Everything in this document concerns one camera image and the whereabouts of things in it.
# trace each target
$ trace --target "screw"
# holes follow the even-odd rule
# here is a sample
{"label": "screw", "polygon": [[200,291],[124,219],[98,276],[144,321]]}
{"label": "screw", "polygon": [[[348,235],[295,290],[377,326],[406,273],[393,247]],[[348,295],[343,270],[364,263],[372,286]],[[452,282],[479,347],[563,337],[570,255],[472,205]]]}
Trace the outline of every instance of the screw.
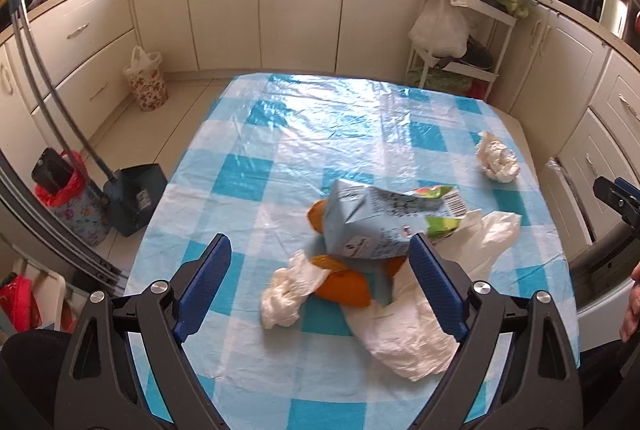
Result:
{"label": "screw", "polygon": [[491,286],[487,282],[476,282],[474,284],[474,291],[479,295],[487,295],[491,292]]}
{"label": "screw", "polygon": [[551,295],[546,291],[538,291],[536,293],[536,298],[543,304],[548,304],[549,302],[551,302]]}
{"label": "screw", "polygon": [[89,296],[89,300],[92,304],[99,304],[104,300],[104,293],[102,291],[94,291],[91,293],[91,296]]}
{"label": "screw", "polygon": [[151,285],[151,292],[157,295],[164,293],[167,289],[169,289],[169,285],[164,280],[158,280]]}

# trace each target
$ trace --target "checkered tablecloth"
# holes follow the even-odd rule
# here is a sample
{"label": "checkered tablecloth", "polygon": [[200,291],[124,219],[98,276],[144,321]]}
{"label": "checkered tablecloth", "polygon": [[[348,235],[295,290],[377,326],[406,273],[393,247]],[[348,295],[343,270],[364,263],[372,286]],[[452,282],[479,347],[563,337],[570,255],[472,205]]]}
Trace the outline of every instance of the checkered tablecloth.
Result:
{"label": "checkered tablecloth", "polygon": [[[519,155],[515,182],[489,181],[475,158],[489,130]],[[335,178],[395,191],[455,184],[471,209],[517,212],[517,243],[490,281],[504,294],[551,292],[578,356],[574,293],[558,234],[524,158],[485,103],[368,80],[251,74],[214,104],[146,230],[127,293],[169,278],[216,233],[231,240],[228,273],[200,331],[184,346],[231,430],[405,430],[439,376],[411,382],[377,362],[340,308],[315,296],[290,328],[260,326],[260,293],[298,249],[321,241],[306,211]],[[373,295],[383,278],[370,273]],[[139,338],[136,368],[148,403],[169,418]],[[501,337],[469,418],[492,400],[506,357]]]}

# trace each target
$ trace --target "trash can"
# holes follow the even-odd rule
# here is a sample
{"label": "trash can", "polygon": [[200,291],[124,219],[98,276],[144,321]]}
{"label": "trash can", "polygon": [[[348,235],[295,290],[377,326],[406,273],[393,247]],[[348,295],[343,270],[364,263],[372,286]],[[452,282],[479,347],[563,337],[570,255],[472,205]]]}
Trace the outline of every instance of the trash can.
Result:
{"label": "trash can", "polygon": [[131,63],[124,68],[124,75],[143,112],[156,110],[169,99],[160,70],[161,63],[160,53],[147,54],[136,45],[131,53]]}
{"label": "trash can", "polygon": [[[84,167],[77,152],[73,156]],[[38,200],[89,246],[100,244],[111,229],[104,207],[89,191],[82,174],[74,170],[71,179],[56,194],[50,194],[40,185],[35,187]]]}

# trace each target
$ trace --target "crumpled tissue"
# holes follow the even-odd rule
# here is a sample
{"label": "crumpled tissue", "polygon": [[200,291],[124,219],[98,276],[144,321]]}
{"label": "crumpled tissue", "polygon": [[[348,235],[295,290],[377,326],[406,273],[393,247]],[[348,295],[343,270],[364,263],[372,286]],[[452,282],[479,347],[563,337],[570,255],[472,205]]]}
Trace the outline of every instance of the crumpled tissue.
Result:
{"label": "crumpled tissue", "polygon": [[289,267],[277,269],[260,296],[260,318],[265,329],[289,327],[300,318],[300,306],[318,289],[331,270],[309,262],[302,250],[289,259]]}
{"label": "crumpled tissue", "polygon": [[[442,258],[462,266],[471,280],[487,280],[498,257],[520,233],[520,215],[480,210],[463,217],[460,227],[436,244]],[[449,366],[458,344],[445,334],[406,261],[394,276],[392,302],[364,309],[342,307],[347,325],[367,350],[394,372],[412,381]]]}
{"label": "crumpled tissue", "polygon": [[513,150],[491,132],[481,132],[476,157],[484,174],[494,181],[510,183],[520,173],[520,165]]}

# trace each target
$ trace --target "blue and white tablecloth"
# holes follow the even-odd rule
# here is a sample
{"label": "blue and white tablecloth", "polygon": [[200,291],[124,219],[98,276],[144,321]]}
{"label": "blue and white tablecloth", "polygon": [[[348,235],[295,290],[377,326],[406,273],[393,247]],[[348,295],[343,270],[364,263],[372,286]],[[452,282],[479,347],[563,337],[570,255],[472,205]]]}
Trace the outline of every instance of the blue and white tablecloth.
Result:
{"label": "blue and white tablecloth", "polygon": [[[519,156],[515,182],[489,181],[475,158],[489,130]],[[574,293],[545,201],[507,129],[483,102],[369,80],[251,74],[231,82],[202,123],[146,230],[127,293],[170,278],[216,233],[230,269],[184,349],[231,430],[405,430],[440,376],[411,382],[351,336],[337,304],[315,296],[293,327],[260,326],[273,271],[317,242],[308,208],[335,178],[403,192],[455,184],[470,209],[517,212],[517,243],[490,281],[504,294],[553,295],[578,356]],[[376,298],[380,274],[370,274]],[[506,357],[501,337],[469,418],[483,414]],[[139,337],[136,368],[148,403],[169,419]]]}

